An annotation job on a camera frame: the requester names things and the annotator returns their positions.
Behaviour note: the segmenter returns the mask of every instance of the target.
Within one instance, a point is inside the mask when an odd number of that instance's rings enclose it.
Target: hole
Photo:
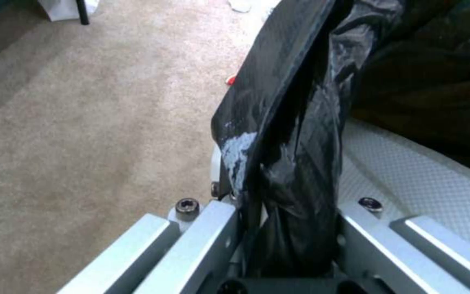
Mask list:
[[[193,206],[193,201],[192,200],[183,200],[180,203],[182,208],[188,208]]]
[[[338,235],[336,237],[336,242],[338,243],[338,245],[340,245],[341,247],[344,247],[346,245],[346,238],[342,235]]]
[[[240,281],[228,280],[220,285],[217,294],[248,294],[248,289]]]

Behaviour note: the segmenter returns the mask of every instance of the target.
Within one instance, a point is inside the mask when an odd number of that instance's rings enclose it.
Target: chair leg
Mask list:
[[[77,10],[79,11],[79,18],[82,25],[89,25],[90,21],[88,20],[88,13],[86,12],[86,4],[84,0],[76,0]]]

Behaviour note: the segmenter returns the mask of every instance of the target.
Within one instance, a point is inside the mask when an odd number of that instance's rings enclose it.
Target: black plastic bag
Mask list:
[[[455,5],[282,0],[274,9],[211,121],[233,193],[242,202],[246,275],[317,276],[330,268],[341,132],[355,97],[367,96],[361,91],[368,89],[365,81],[386,78],[381,72],[366,79],[364,73],[419,33],[442,43],[434,39],[440,34],[426,35],[421,28],[433,31],[429,23]],[[470,2],[459,6],[459,15],[470,12]],[[429,58],[439,62],[441,53]],[[368,105],[364,98],[364,117],[375,111]],[[269,217],[259,227],[262,204]]]

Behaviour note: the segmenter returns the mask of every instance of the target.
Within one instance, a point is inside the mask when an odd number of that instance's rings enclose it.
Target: black plastic part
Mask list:
[[[354,281],[345,279],[228,279],[217,294],[365,294]]]
[[[86,4],[84,0],[76,0],[77,2],[77,11],[79,11],[79,18],[82,25],[89,25],[90,20],[88,19],[88,13],[86,11]]]
[[[273,10],[211,121],[242,201],[247,276],[330,268],[352,104],[410,138],[414,123],[420,139],[470,147],[460,138],[470,138],[470,0],[282,0]]]

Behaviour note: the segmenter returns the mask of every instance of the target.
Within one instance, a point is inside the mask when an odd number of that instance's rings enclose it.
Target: floor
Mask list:
[[[250,20],[216,0],[101,0],[90,26],[0,10],[0,293],[54,292],[143,214],[208,201]]]

